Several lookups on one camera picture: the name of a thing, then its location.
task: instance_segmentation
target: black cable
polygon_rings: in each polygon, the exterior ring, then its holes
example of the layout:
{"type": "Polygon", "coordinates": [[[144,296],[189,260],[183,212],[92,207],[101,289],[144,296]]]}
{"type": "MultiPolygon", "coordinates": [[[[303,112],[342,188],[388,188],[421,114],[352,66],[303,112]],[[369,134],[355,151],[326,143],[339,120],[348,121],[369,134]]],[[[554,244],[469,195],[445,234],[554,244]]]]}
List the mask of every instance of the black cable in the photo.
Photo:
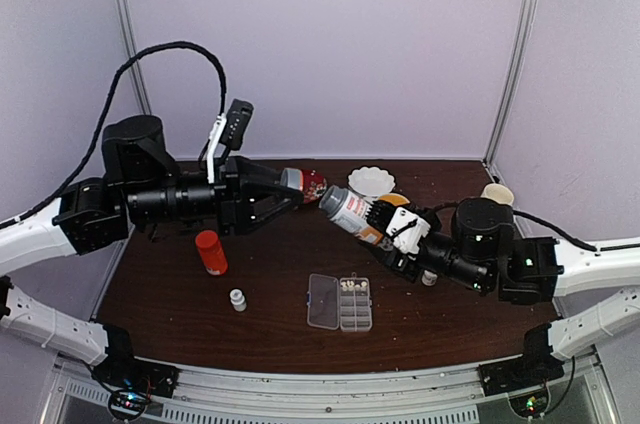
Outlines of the black cable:
{"type": "Polygon", "coordinates": [[[231,154],[231,149],[229,149],[228,147],[225,147],[224,150],[222,151],[222,154],[220,155],[220,161],[226,162],[227,158],[229,157],[229,154],[231,154]]]}
{"type": "Polygon", "coordinates": [[[202,164],[204,161],[204,156],[207,154],[207,149],[209,149],[209,139],[204,143],[204,147],[200,151],[200,155],[198,156],[198,169],[201,171],[205,171],[206,167],[202,164]]]}
{"type": "Polygon", "coordinates": [[[444,209],[451,209],[454,207],[458,207],[459,204],[460,203],[457,201],[443,202],[442,204],[438,204],[433,209],[431,209],[431,212],[435,212],[437,214],[438,212],[443,211],[444,209]]]}
{"type": "Polygon", "coordinates": [[[558,402],[556,402],[551,409],[544,412],[545,417],[551,414],[556,409],[558,409],[558,407],[560,407],[560,404],[562,404],[562,401],[564,401],[565,397],[567,397],[567,394],[569,394],[569,389],[571,389],[571,384],[573,383],[573,378],[575,375],[576,375],[576,356],[573,356],[571,358],[571,377],[569,378],[569,383],[567,384],[567,387],[562,393],[562,396],[560,396],[560,399],[558,400],[558,402]]]}
{"type": "Polygon", "coordinates": [[[120,81],[120,78],[122,77],[122,75],[131,66],[133,66],[136,62],[138,62],[143,57],[149,56],[151,54],[155,54],[156,52],[166,51],[169,49],[189,49],[191,51],[195,51],[198,54],[203,55],[211,64],[213,64],[213,67],[215,67],[216,71],[218,72],[218,78],[220,80],[220,111],[219,113],[222,114],[224,112],[225,96],[227,94],[227,79],[224,74],[224,69],[222,68],[222,64],[220,64],[220,61],[218,60],[218,58],[214,56],[211,52],[209,52],[207,49],[205,49],[202,46],[199,46],[198,44],[194,44],[192,42],[175,41],[175,42],[168,42],[166,44],[158,44],[156,46],[147,47],[146,49],[143,49],[137,52],[134,56],[127,59],[127,62],[125,62],[122,66],[120,66],[116,71],[115,75],[113,76],[113,81],[111,81],[111,87],[109,88],[109,93],[107,94],[107,100],[104,103],[104,107],[102,109],[102,112],[100,113],[100,117],[98,118],[96,128],[93,131],[93,136],[91,137],[91,143],[89,144],[89,148],[87,149],[87,152],[85,153],[84,157],[80,161],[80,164],[78,164],[78,166],[74,169],[74,171],[71,174],[69,174],[69,176],[62,182],[62,184],[60,184],[60,186],[49,197],[43,199],[42,201],[40,201],[40,203],[36,204],[34,207],[24,212],[23,214],[20,214],[18,218],[8,219],[6,221],[0,222],[0,230],[6,229],[7,227],[13,226],[14,224],[17,224],[20,221],[24,221],[25,219],[30,218],[31,216],[43,210],[45,207],[47,207],[49,204],[51,204],[54,200],[56,200],[63,194],[64,190],[82,172],[84,167],[89,162],[89,159],[93,154],[93,151],[96,148],[96,144],[98,143],[98,139],[100,137],[100,132],[102,132],[102,127],[104,126],[104,122],[107,118],[107,113],[111,108],[111,103],[113,102],[113,98],[115,96],[116,89],[118,87],[118,82],[120,81]]]}
{"type": "Polygon", "coordinates": [[[389,236],[389,238],[393,241],[396,237],[398,237],[400,234],[402,234],[404,231],[406,231],[407,229],[411,229],[412,227],[416,227],[418,225],[418,220],[414,219],[413,221],[411,221],[410,223],[406,224],[405,226],[401,227],[400,229],[398,229],[396,232],[394,232],[393,234],[391,234],[391,236],[389,236]]]}
{"type": "Polygon", "coordinates": [[[581,241],[577,237],[573,237],[573,236],[569,235],[566,231],[560,229],[555,224],[552,224],[552,223],[550,223],[548,221],[545,221],[544,219],[541,219],[539,217],[533,216],[533,215],[531,215],[531,214],[529,214],[527,212],[523,212],[523,211],[514,210],[513,214],[516,215],[516,216],[524,217],[525,219],[533,221],[536,224],[540,224],[541,226],[544,226],[544,227],[547,227],[547,228],[551,229],[556,234],[558,234],[560,237],[566,239],[568,242],[570,242],[571,244],[573,244],[576,247],[579,247],[580,249],[584,249],[585,251],[598,252],[598,248],[596,246],[592,246],[591,244],[587,244],[586,242],[581,241]]]}
{"type": "Polygon", "coordinates": [[[622,244],[620,246],[608,246],[600,249],[600,252],[607,251],[623,251],[625,249],[636,249],[640,247],[640,242],[636,242],[635,244],[622,244]]]}
{"type": "Polygon", "coordinates": [[[134,391],[126,387],[121,387],[118,389],[109,388],[104,382],[102,382],[96,376],[91,366],[89,366],[86,362],[83,362],[83,364],[88,369],[93,380],[96,381],[98,384],[100,384],[100,387],[102,387],[105,391],[109,393],[109,399],[107,401],[107,410],[109,411],[109,414],[111,414],[111,417],[113,417],[114,419],[117,419],[119,421],[133,422],[139,417],[141,417],[146,412],[149,405],[152,403],[151,398],[148,395],[145,396],[144,394],[138,391],[134,391]],[[131,395],[134,395],[136,397],[136,399],[134,399],[135,403],[142,406],[140,410],[138,410],[133,414],[129,414],[114,408],[114,406],[117,405],[119,407],[126,409],[126,403],[132,401],[132,399],[130,398],[131,395]]]}

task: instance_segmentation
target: small white bottle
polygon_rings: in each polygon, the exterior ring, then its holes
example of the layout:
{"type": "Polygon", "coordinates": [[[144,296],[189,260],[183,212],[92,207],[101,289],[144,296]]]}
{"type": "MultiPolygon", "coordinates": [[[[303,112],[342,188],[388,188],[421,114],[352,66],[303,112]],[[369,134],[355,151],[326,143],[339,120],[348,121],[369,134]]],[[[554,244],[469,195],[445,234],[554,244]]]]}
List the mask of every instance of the small white bottle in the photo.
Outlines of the small white bottle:
{"type": "Polygon", "coordinates": [[[429,286],[429,287],[435,286],[437,280],[438,280],[438,275],[431,271],[425,270],[422,273],[421,281],[425,286],[429,286]]]}
{"type": "Polygon", "coordinates": [[[231,304],[236,311],[242,312],[247,308],[247,300],[244,298],[244,294],[242,294],[240,289],[234,289],[231,291],[231,293],[229,293],[229,297],[231,298],[231,304]]]}

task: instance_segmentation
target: white paper bowl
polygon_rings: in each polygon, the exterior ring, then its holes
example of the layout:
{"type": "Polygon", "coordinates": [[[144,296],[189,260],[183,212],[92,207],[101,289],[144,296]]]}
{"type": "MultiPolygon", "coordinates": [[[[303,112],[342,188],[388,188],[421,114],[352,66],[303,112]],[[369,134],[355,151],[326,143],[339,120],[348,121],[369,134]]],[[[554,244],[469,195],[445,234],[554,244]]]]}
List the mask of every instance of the white paper bowl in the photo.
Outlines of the white paper bowl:
{"type": "Polygon", "coordinates": [[[361,167],[349,174],[349,188],[362,197],[377,199],[395,186],[394,177],[379,167],[361,167]]]}

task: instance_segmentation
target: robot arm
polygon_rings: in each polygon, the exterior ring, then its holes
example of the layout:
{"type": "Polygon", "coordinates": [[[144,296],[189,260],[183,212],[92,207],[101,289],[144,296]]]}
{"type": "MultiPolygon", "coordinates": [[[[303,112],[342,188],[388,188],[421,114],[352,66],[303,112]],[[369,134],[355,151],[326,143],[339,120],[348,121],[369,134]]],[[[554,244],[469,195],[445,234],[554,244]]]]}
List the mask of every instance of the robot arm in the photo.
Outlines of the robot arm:
{"type": "Polygon", "coordinates": [[[134,116],[107,126],[103,178],[70,185],[36,214],[0,230],[0,329],[95,366],[94,375],[114,387],[142,392],[150,382],[155,394],[171,396],[177,369],[135,359],[125,330],[58,312],[6,276],[125,239],[129,221],[144,230],[161,222],[190,225],[216,218],[219,234],[247,234],[302,204],[302,192],[281,184],[281,172],[228,152],[213,158],[219,142],[240,148],[252,112],[251,104],[234,101],[216,120],[207,149],[213,165],[198,172],[182,172],[167,153],[157,117],[134,116]]]}
{"type": "MultiPolygon", "coordinates": [[[[331,194],[329,189],[325,199],[331,194]]],[[[427,270],[481,295],[497,290],[500,300],[521,305],[624,287],[576,316],[530,330],[522,356],[480,366],[486,395],[560,378],[563,362],[640,321],[640,239],[584,248],[550,237],[516,239],[513,212],[489,199],[465,199],[456,206],[451,236],[439,232],[437,214],[429,209],[376,201],[366,216],[393,244],[391,251],[367,245],[371,252],[411,281],[427,270]]]]}

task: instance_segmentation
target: white label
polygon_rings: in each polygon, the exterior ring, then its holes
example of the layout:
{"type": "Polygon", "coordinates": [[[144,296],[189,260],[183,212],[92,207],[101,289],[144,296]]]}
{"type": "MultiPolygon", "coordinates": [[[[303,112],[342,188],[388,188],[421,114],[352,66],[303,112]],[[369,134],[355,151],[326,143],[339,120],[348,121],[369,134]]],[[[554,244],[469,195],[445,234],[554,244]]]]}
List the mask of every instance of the white label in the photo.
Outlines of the white label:
{"type": "Polygon", "coordinates": [[[382,239],[382,234],[369,226],[366,221],[370,205],[364,199],[349,191],[347,202],[340,208],[332,221],[358,239],[376,244],[382,239]]]}

